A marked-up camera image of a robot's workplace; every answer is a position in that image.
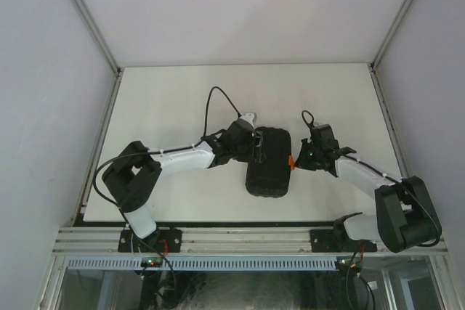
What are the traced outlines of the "black plastic tool case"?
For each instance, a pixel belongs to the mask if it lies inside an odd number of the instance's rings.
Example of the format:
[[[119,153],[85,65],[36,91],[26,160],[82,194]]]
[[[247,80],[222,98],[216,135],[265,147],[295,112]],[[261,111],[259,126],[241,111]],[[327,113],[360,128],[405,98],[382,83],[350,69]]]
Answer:
[[[291,178],[291,135],[285,129],[260,126],[261,161],[248,164],[245,186],[257,197],[280,198],[287,194]]]

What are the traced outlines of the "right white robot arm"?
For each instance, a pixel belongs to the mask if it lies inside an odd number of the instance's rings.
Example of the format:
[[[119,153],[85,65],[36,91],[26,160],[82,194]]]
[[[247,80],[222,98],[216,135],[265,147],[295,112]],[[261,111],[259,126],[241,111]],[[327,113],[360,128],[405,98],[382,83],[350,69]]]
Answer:
[[[362,160],[350,147],[340,147],[328,124],[308,124],[295,166],[325,171],[367,194],[373,214],[351,213],[335,220],[333,241],[343,251],[359,242],[382,242],[399,253],[413,247],[430,248],[440,242],[442,227],[426,184],[417,176],[396,179]]]

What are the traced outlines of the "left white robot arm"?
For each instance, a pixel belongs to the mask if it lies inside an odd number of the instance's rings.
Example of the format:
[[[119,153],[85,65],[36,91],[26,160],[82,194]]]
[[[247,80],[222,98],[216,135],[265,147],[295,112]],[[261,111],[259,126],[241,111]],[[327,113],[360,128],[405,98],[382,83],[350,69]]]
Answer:
[[[150,252],[159,243],[157,225],[147,204],[159,179],[222,166],[230,160],[262,162],[262,132],[255,129],[256,120],[254,113],[242,114],[222,132],[203,136],[197,144],[168,150],[151,150],[134,141],[118,157],[99,167],[102,181],[133,231],[138,248]]]

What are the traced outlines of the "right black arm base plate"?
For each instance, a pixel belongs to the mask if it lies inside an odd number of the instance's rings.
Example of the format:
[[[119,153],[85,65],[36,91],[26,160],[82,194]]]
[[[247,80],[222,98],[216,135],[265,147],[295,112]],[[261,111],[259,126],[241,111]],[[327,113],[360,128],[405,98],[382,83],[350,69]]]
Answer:
[[[363,240],[351,240],[347,236],[337,235],[332,229],[311,229],[310,243],[315,253],[354,252],[363,246]],[[366,252],[376,252],[376,243],[367,242],[363,246]]]

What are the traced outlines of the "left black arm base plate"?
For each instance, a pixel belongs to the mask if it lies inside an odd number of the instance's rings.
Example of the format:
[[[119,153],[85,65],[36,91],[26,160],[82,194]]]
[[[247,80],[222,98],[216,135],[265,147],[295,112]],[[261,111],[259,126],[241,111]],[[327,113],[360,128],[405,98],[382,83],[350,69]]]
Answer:
[[[120,253],[151,253],[156,250],[164,255],[179,253],[182,245],[182,231],[180,229],[161,229],[140,241],[131,230],[121,232],[118,241]]]

